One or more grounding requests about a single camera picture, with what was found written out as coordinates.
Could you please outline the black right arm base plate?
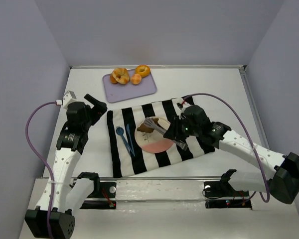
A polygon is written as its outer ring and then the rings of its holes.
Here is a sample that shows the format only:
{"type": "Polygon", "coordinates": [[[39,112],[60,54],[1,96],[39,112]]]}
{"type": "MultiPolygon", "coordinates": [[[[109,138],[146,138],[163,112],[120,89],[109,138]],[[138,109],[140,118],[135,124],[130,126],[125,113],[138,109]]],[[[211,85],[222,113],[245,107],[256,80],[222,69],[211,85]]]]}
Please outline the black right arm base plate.
{"type": "Polygon", "coordinates": [[[205,182],[202,196],[206,199],[207,209],[252,209],[248,191],[235,191],[229,184],[220,181],[205,182]]]}

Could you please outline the brown chocolate croissant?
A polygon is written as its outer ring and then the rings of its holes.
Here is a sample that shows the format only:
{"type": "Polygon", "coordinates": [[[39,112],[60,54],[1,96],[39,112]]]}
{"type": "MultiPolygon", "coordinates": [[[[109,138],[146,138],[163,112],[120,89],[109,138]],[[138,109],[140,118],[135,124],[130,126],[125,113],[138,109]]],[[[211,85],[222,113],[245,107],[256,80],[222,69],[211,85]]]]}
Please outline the brown chocolate croissant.
{"type": "MultiPolygon", "coordinates": [[[[154,122],[158,125],[164,128],[164,126],[169,126],[169,122],[163,118],[155,118],[151,117],[154,122]]],[[[137,128],[138,132],[143,132],[143,133],[153,133],[155,130],[152,128],[148,128],[144,125],[144,122],[137,128]]]]}

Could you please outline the metal serving tongs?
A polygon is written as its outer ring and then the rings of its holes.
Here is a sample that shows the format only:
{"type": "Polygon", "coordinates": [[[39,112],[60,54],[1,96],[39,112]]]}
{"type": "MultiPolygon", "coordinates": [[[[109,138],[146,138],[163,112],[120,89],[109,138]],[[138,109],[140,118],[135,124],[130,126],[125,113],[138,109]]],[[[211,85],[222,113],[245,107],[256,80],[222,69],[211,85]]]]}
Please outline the metal serving tongs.
{"type": "MultiPolygon", "coordinates": [[[[156,131],[158,131],[161,135],[163,135],[164,138],[165,137],[165,133],[167,132],[167,130],[161,126],[158,126],[154,120],[152,118],[147,117],[144,120],[144,125],[148,128],[152,128],[156,131]]],[[[170,139],[172,142],[174,142],[177,146],[179,146],[182,150],[186,151],[188,149],[188,145],[182,141],[177,141],[175,139],[170,139]]]]}

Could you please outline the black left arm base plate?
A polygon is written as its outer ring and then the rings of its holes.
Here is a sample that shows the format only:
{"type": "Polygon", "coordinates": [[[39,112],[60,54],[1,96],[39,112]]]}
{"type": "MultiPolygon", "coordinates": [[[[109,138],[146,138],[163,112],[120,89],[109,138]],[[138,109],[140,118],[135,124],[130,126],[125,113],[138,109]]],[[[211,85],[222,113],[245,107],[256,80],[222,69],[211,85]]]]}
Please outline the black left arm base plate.
{"type": "Polygon", "coordinates": [[[114,181],[101,181],[99,191],[93,191],[83,202],[84,210],[115,210],[117,184],[114,181]]]}

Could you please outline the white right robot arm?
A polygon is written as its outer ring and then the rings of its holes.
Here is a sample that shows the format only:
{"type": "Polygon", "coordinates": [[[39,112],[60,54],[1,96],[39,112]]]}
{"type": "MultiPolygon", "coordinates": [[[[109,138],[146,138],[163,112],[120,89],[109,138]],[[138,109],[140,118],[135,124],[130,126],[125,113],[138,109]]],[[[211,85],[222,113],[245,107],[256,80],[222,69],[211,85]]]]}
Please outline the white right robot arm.
{"type": "Polygon", "coordinates": [[[178,116],[172,117],[164,133],[178,145],[185,147],[190,136],[204,144],[233,154],[257,167],[256,176],[239,176],[236,170],[226,179],[226,184],[236,191],[258,191],[273,196],[278,201],[291,204],[299,193],[299,156],[293,152],[281,154],[252,142],[231,127],[211,121],[203,108],[193,105],[182,107],[178,116]]]}

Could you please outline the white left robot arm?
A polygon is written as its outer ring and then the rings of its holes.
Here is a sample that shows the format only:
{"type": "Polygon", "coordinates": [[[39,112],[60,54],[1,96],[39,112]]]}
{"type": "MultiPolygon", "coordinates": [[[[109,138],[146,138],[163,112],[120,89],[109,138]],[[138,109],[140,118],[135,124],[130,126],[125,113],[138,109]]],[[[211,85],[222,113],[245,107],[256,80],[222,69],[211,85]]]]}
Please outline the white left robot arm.
{"type": "Polygon", "coordinates": [[[55,105],[66,109],[67,120],[56,144],[52,166],[43,160],[49,172],[45,189],[34,209],[28,209],[25,222],[35,238],[69,239],[75,227],[74,214],[92,193],[100,191],[97,173],[82,172],[75,184],[70,185],[74,169],[88,142],[88,132],[106,112],[107,105],[89,94],[88,103],[76,100],[72,91],[67,91],[55,105]]]}

